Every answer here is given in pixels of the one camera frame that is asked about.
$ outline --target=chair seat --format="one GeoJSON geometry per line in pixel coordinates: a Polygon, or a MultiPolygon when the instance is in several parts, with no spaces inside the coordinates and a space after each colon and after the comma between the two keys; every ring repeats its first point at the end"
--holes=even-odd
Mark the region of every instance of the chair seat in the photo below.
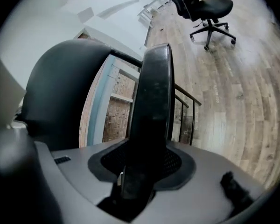
{"type": "Polygon", "coordinates": [[[193,13],[202,20],[215,19],[226,16],[232,7],[231,0],[202,0],[193,6],[193,13]]]}

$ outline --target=chair base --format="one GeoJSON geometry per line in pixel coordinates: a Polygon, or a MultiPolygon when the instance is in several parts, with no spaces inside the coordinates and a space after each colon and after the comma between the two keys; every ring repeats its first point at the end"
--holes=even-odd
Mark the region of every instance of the chair base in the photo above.
{"type": "Polygon", "coordinates": [[[214,31],[216,31],[216,32],[219,32],[219,33],[222,33],[222,34],[224,34],[226,36],[231,37],[232,38],[231,43],[234,45],[236,43],[236,37],[233,36],[232,34],[230,34],[228,31],[219,28],[221,26],[225,26],[226,30],[228,30],[228,28],[229,28],[227,22],[221,22],[221,23],[212,24],[211,20],[207,19],[207,23],[203,22],[203,28],[201,28],[201,29],[191,33],[190,34],[190,38],[191,38],[191,40],[194,40],[194,37],[193,37],[194,34],[208,31],[207,40],[206,40],[206,44],[204,46],[204,49],[205,50],[209,50],[209,43],[210,43],[211,34],[214,31]]]}

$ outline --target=wooden floor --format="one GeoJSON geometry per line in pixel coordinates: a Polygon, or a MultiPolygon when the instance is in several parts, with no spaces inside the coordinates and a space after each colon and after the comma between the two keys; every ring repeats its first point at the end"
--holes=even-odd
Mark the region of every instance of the wooden floor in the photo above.
{"type": "MultiPolygon", "coordinates": [[[[233,0],[229,23],[237,44],[213,33],[194,35],[192,22],[168,3],[154,17],[148,47],[171,44],[175,82],[202,102],[196,109],[193,146],[221,154],[267,188],[280,176],[280,28],[272,24],[262,0],[233,0]]],[[[176,92],[188,104],[191,101],[176,92]]],[[[178,140],[181,104],[175,102],[174,139],[178,140]]],[[[182,142],[189,142],[192,105],[184,116],[182,142]]]]}

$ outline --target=hardwood floor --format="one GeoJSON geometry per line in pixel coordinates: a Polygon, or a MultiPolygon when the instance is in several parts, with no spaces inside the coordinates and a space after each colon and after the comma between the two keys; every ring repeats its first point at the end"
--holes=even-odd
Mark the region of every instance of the hardwood floor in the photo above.
{"type": "MultiPolygon", "coordinates": [[[[189,34],[200,20],[178,16],[174,3],[154,17],[148,47],[171,44],[175,82],[202,102],[196,107],[193,146],[221,154],[266,188],[280,176],[280,28],[272,24],[263,0],[233,0],[229,23],[237,37],[214,32],[210,50],[207,33],[189,34]]],[[[192,102],[185,109],[182,142],[189,143],[192,102]]],[[[181,103],[175,102],[173,139],[178,140],[181,103]]]]}

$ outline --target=black office chair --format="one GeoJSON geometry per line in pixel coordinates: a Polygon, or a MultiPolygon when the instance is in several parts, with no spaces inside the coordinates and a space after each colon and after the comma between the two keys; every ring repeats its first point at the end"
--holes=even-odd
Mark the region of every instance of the black office chair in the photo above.
{"type": "Polygon", "coordinates": [[[227,22],[218,23],[218,18],[226,16],[233,7],[233,2],[231,0],[172,0],[177,8],[177,13],[185,19],[191,19],[196,21],[201,19],[206,20],[203,23],[203,28],[190,34],[191,40],[194,41],[194,34],[208,31],[208,36],[206,40],[205,50],[209,49],[210,37],[212,32],[217,31],[224,35],[232,38],[231,43],[236,43],[236,37],[231,35],[226,30],[229,28],[227,22]]]}

